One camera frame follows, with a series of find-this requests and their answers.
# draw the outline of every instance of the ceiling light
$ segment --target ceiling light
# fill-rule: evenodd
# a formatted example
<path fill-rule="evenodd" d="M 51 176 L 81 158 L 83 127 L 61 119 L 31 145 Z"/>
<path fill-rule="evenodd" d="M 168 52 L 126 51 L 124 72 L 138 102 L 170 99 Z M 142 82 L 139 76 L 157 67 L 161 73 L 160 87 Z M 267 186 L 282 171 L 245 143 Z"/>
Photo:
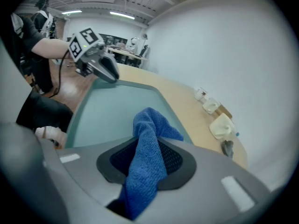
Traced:
<path fill-rule="evenodd" d="M 131 17 L 131 16 L 128 16 L 128 15 L 125 15 L 125 14 L 121 14 L 121 13 L 110 12 L 110 14 L 121 16 L 121 17 L 130 18 L 130 19 L 133 19 L 133 20 L 135 19 L 135 17 Z"/>
<path fill-rule="evenodd" d="M 69 11 L 69 12 L 64 12 L 62 14 L 71 14 L 71 13 L 81 13 L 81 10 L 77 10 L 77 11 Z"/>

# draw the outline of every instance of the blue cloth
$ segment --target blue cloth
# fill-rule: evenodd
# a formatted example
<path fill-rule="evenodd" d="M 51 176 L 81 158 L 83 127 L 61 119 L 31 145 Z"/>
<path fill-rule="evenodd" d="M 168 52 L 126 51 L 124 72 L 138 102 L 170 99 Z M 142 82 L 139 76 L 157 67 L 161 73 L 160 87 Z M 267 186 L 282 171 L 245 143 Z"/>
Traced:
<path fill-rule="evenodd" d="M 139 141 L 121 192 L 126 217 L 131 220 L 150 204 L 157 194 L 158 182 L 167 177 L 157 137 L 183 141 L 183 136 L 168 120 L 150 107 L 136 114 L 133 135 L 139 136 Z"/>

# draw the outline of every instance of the cable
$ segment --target cable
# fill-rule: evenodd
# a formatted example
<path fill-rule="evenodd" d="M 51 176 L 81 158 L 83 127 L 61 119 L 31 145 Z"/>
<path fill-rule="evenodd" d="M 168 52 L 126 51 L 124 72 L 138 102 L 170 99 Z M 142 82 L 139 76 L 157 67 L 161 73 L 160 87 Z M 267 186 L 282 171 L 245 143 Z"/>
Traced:
<path fill-rule="evenodd" d="M 60 91 L 62 63 L 64 62 L 64 59 L 65 59 L 65 57 L 66 57 L 66 55 L 67 55 L 68 53 L 69 53 L 69 50 L 66 51 L 66 53 L 64 54 L 64 57 L 62 57 L 62 60 L 61 60 L 61 63 L 60 63 L 60 67 L 59 67 L 59 75 L 58 75 L 58 77 L 59 77 L 58 88 L 56 88 L 56 89 L 54 90 L 53 95 L 51 95 L 49 98 L 52 98 L 52 97 L 56 96 L 56 95 L 59 93 L 59 91 Z"/>

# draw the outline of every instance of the wooden table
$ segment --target wooden table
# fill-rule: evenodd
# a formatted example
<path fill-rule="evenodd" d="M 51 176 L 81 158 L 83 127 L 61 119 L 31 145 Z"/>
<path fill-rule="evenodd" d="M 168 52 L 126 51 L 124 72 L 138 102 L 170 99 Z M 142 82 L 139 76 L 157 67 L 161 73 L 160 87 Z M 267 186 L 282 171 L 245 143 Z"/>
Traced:
<path fill-rule="evenodd" d="M 122 55 L 125 55 L 127 57 L 134 58 L 134 59 L 138 59 L 138 60 L 142 60 L 142 61 L 148 61 L 148 59 L 146 59 L 146 58 L 135 56 L 134 54 L 126 52 L 124 50 L 117 50 L 117 49 L 114 49 L 114 48 L 111 48 L 111 47 L 108 47 L 108 50 L 112 51 L 112 52 L 122 54 Z"/>
<path fill-rule="evenodd" d="M 222 154 L 220 142 L 209 130 L 209 125 L 218 117 L 209 115 L 194 97 L 193 88 L 163 78 L 155 73 L 118 63 L 120 80 L 147 84 L 157 88 L 166 99 L 184 126 L 194 145 Z M 247 168 L 247 154 L 239 139 L 234 142 L 233 161 Z"/>

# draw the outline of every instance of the black hair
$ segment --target black hair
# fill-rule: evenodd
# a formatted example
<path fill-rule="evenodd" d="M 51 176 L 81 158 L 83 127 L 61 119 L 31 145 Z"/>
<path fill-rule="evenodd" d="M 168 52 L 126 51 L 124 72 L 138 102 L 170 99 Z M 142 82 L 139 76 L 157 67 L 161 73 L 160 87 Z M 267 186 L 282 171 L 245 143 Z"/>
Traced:
<path fill-rule="evenodd" d="M 47 8 L 49 5 L 49 0 L 39 0 L 35 7 L 38 7 L 40 10 Z"/>

